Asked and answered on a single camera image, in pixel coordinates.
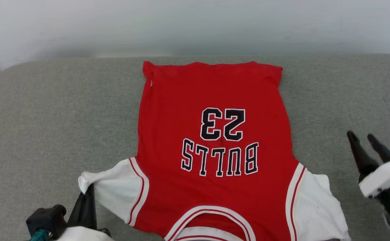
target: clothing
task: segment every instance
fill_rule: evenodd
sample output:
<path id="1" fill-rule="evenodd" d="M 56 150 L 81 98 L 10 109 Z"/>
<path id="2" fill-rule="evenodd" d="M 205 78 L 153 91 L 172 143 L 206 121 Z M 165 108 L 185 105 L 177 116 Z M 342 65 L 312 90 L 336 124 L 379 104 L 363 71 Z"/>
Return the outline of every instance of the clothing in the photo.
<path id="1" fill-rule="evenodd" d="M 292 154 L 281 71 L 145 62 L 137 156 L 84 172 L 82 192 L 165 240 L 349 239 L 327 177 Z"/>

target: teal cable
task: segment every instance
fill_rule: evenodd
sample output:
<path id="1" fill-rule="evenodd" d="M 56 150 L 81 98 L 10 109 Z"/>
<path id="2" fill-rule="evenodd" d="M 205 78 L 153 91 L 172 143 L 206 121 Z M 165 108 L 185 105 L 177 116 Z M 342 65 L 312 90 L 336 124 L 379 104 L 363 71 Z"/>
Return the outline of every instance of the teal cable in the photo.
<path id="1" fill-rule="evenodd" d="M 45 229 L 41 229 L 31 237 L 30 241 L 48 241 L 48 239 L 48 232 Z"/>

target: white wall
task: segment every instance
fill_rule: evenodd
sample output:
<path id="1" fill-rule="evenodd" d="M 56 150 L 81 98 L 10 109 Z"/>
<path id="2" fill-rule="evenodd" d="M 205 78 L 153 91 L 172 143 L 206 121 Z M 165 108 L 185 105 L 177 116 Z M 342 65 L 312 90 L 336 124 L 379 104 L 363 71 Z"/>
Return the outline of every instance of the white wall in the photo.
<path id="1" fill-rule="evenodd" d="M 390 0 L 0 0 L 0 70 L 56 57 L 390 53 Z"/>

